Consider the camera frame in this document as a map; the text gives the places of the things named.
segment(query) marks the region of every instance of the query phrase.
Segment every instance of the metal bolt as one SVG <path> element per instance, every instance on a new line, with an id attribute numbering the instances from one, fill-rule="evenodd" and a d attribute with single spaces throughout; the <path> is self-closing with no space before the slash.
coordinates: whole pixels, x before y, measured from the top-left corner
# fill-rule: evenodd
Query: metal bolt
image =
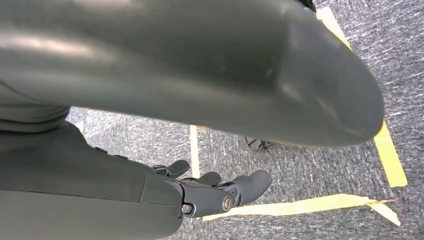
<path id="1" fill-rule="evenodd" d="M 182 205 L 182 207 L 181 207 L 181 212 L 182 212 L 183 214 L 189 214 L 189 213 L 191 213 L 191 212 L 192 212 L 192 209 L 193 209 L 193 207 L 192 207 L 191 205 L 184 204 L 184 205 Z"/>
<path id="2" fill-rule="evenodd" d="M 233 198 L 229 195 L 225 196 L 222 200 L 222 209 L 228 212 L 233 207 Z"/>

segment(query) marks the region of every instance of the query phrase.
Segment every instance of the tape line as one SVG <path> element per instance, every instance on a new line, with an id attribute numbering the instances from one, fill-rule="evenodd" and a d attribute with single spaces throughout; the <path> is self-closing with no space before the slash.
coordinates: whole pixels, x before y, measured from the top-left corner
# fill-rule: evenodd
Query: tape line
<path id="1" fill-rule="evenodd" d="M 288 216 L 367 205 L 392 223 L 400 226 L 401 222 L 398 220 L 398 215 L 384 205 L 384 202 L 369 199 L 366 196 L 341 193 L 295 202 L 236 207 L 226 213 L 204 216 L 201 219 L 211 221 L 222 217 L 242 215 Z"/>
<path id="2" fill-rule="evenodd" d="M 198 128 L 190 125 L 190 154 L 191 154 L 191 174 L 193 178 L 200 178 Z"/>

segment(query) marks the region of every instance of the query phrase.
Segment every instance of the yellow floor marking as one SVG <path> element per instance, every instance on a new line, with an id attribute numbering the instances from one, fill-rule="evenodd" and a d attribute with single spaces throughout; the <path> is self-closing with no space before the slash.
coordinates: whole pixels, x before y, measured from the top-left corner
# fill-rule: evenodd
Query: yellow floor marking
<path id="1" fill-rule="evenodd" d="M 374 137 L 374 142 L 390 187 L 406 186 L 408 183 L 407 176 L 402 168 L 385 122 L 381 131 Z"/>
<path id="2" fill-rule="evenodd" d="M 334 35 L 346 44 L 346 46 L 351 48 L 329 7 L 324 7 L 323 9 L 318 10 L 316 12 L 316 17 L 320 19 Z M 374 137 L 374 142 L 390 187 L 394 188 L 406 186 L 408 183 L 407 177 L 405 176 L 401 161 L 396 153 L 395 145 L 393 144 L 389 130 L 384 121 L 380 132 Z"/>
<path id="3" fill-rule="evenodd" d="M 335 194 L 295 202 L 236 207 L 223 214 L 204 216 L 202 220 L 210 221 L 222 217 L 239 215 L 288 216 L 368 205 L 392 223 L 400 226 L 401 222 L 398 220 L 398 215 L 384 205 L 386 202 L 390 201 L 377 201 L 369 199 L 366 196 Z"/>
<path id="4" fill-rule="evenodd" d="M 190 125 L 190 154 L 191 154 L 191 172 L 193 178 L 200 178 L 199 166 L 199 147 L 198 147 L 198 127 Z"/>

